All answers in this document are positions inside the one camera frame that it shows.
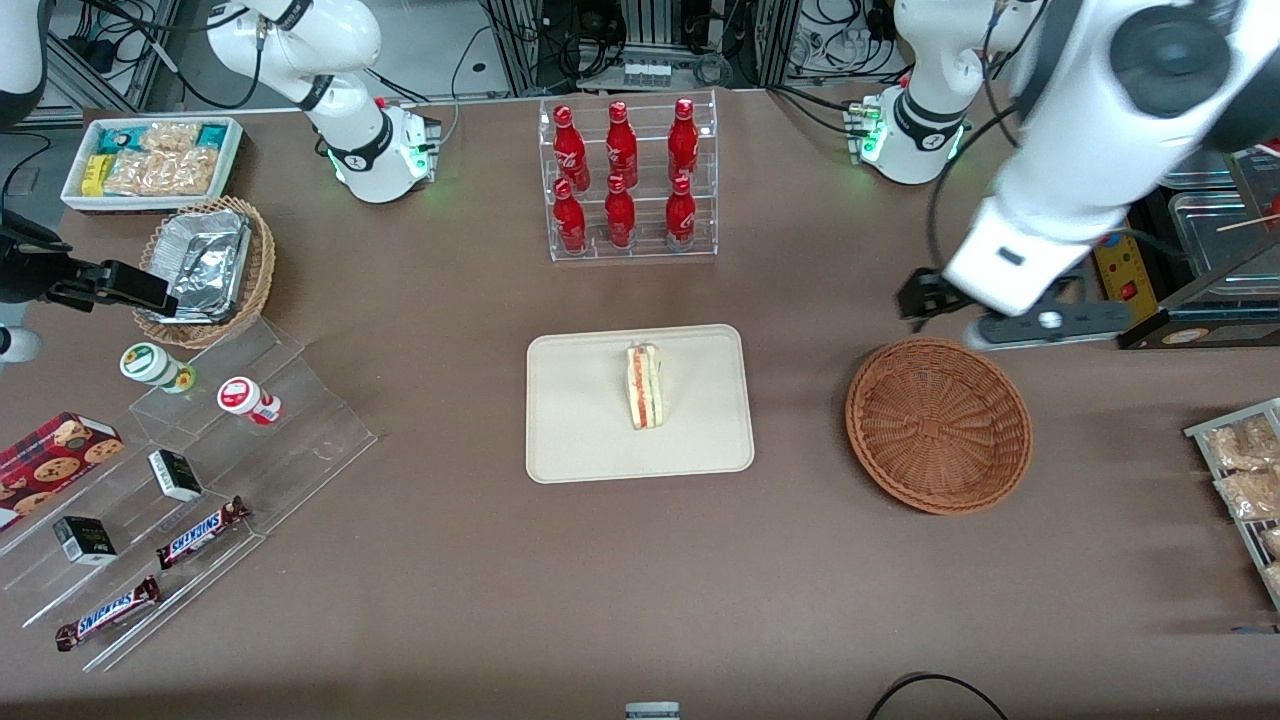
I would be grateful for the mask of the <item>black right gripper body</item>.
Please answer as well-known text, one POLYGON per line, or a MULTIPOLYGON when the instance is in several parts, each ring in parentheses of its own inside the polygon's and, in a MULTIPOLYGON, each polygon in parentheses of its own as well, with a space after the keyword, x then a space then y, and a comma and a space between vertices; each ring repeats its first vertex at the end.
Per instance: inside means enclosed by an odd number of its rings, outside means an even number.
POLYGON ((65 307, 92 307, 91 284, 81 272, 91 263, 70 256, 70 246, 55 233, 15 211, 3 214, 1 301, 60 304, 65 307))

